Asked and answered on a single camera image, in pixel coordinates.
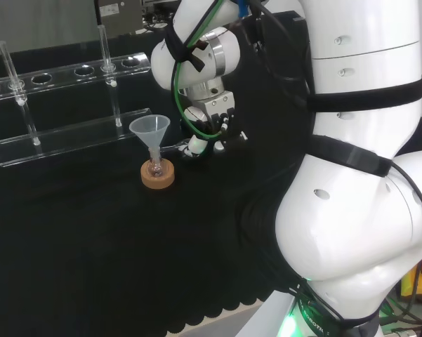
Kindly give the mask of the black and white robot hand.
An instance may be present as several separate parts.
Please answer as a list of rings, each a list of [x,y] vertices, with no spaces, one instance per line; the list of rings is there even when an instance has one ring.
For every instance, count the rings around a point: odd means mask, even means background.
[[[198,92],[189,87],[180,90],[179,98],[183,107],[181,123],[190,134],[180,148],[183,157],[197,159],[245,146],[248,135],[242,130],[231,91],[211,88]]]

